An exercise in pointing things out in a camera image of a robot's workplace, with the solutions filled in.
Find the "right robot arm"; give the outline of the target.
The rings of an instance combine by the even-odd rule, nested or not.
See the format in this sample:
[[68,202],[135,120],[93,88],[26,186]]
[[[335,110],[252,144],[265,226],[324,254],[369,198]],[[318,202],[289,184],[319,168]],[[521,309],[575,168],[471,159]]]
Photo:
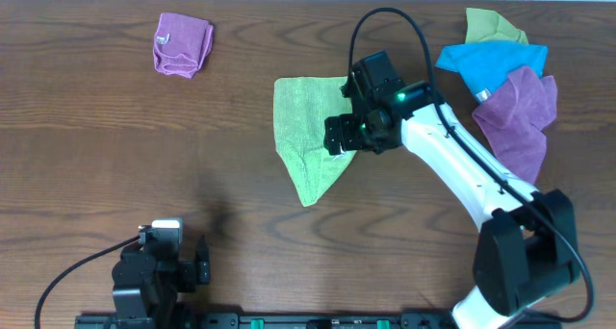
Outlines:
[[459,124],[426,81],[404,84],[385,52],[351,68],[341,88],[349,114],[324,121],[330,155],[402,147],[423,160],[479,231],[475,287],[451,312],[458,328],[504,328],[530,306],[574,283],[583,268],[574,209],[559,190],[542,193],[507,170]]

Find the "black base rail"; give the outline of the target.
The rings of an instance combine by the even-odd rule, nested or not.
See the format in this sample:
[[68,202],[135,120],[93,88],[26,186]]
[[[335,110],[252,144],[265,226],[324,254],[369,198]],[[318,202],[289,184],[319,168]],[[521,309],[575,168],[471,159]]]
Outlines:
[[[399,316],[269,316],[209,313],[180,315],[171,324],[120,320],[116,316],[77,316],[75,329],[186,328],[186,329],[453,329],[458,328],[447,312],[415,312]],[[560,329],[553,321],[524,319],[515,329]]]

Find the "folded purple cloth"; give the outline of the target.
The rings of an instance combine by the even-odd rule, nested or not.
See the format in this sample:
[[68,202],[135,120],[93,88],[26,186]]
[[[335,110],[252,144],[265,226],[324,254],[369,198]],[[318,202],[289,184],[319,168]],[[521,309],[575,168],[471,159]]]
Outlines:
[[153,37],[155,70],[191,79],[212,50],[214,30],[214,25],[206,19],[162,13]]

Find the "blue cloth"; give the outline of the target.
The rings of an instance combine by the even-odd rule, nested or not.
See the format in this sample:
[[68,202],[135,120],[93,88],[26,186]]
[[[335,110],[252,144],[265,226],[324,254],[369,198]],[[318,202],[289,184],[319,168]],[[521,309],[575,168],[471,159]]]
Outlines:
[[508,79],[508,74],[523,66],[537,76],[549,49],[545,45],[494,40],[445,47],[435,66],[459,73],[478,104],[483,103]]

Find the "olive green cloth at back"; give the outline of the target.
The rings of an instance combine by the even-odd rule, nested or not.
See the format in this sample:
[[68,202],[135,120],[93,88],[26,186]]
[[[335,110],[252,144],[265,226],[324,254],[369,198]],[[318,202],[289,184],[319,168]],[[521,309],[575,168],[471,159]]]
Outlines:
[[466,43],[503,40],[528,44],[526,33],[495,11],[467,8],[466,17]]

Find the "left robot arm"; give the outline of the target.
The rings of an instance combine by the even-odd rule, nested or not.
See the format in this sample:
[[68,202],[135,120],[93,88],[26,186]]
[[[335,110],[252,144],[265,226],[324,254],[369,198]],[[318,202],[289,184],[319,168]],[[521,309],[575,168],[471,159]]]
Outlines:
[[196,314],[178,301],[211,281],[209,246],[200,237],[194,258],[179,258],[177,238],[145,237],[114,266],[113,301],[119,328],[198,328]]

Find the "purple crumpled cloth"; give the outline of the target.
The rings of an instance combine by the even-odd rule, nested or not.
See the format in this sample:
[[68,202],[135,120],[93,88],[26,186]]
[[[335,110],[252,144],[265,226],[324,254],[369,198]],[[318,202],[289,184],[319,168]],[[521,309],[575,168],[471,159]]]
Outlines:
[[547,153],[543,130],[556,116],[554,78],[540,77],[529,66],[510,72],[505,83],[473,111],[497,160],[531,184]]

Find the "light green cloth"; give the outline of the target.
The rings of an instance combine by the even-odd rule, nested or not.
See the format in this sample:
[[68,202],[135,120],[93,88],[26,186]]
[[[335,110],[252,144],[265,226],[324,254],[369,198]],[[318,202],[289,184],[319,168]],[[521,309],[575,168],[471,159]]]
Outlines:
[[316,204],[343,174],[355,153],[332,156],[323,146],[324,121],[349,114],[341,94],[345,77],[279,78],[273,91],[275,150],[304,207]]

